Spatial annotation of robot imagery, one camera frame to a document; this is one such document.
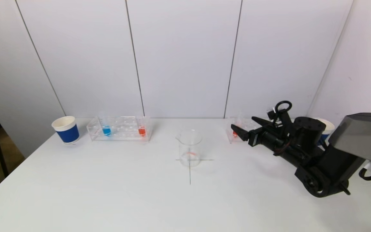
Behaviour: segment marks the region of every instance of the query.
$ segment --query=blue paper cup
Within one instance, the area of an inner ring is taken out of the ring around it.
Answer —
[[[331,133],[333,133],[333,131],[334,131],[334,124],[329,122],[326,119],[317,118],[317,120],[319,120],[320,122],[322,122],[326,125],[326,129],[323,131],[323,133],[321,134],[321,137],[320,137],[321,140],[326,141],[327,138],[329,137],[329,135]]]
[[[51,126],[60,136],[65,144],[74,143],[80,138],[80,133],[78,133],[77,123],[75,122],[75,117],[65,116],[55,120]]]

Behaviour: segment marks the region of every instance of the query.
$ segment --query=empty beaker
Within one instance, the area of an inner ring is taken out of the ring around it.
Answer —
[[[196,130],[181,131],[176,139],[179,142],[179,160],[187,167],[195,167],[200,163],[200,142],[202,135]]]

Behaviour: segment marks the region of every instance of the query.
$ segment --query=test tube rack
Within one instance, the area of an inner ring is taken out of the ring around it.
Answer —
[[[152,126],[149,117],[95,117],[87,130],[91,141],[149,141]]]

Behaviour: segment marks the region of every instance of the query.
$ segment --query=test tube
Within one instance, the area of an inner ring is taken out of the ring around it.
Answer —
[[[98,116],[100,120],[101,127],[103,128],[103,133],[105,136],[111,135],[111,128],[109,127],[109,122],[107,120],[107,117],[105,116],[104,111],[101,111]]]
[[[146,132],[146,127],[143,121],[137,117],[136,117],[136,121],[137,121],[137,126],[138,126],[138,133],[140,134],[141,137],[145,137],[147,135],[147,132]]]

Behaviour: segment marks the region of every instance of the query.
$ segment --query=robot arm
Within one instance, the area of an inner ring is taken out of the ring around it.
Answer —
[[[289,107],[278,110],[281,104]],[[371,113],[346,116],[331,135],[330,144],[323,142],[321,149],[318,142],[326,125],[308,117],[292,122],[290,108],[289,101],[279,102],[275,111],[268,112],[272,122],[252,117],[261,128],[251,131],[236,125],[231,128],[250,146],[262,144],[297,167],[295,176],[312,195],[326,197],[342,191],[350,195],[349,178],[365,159],[371,160]]]

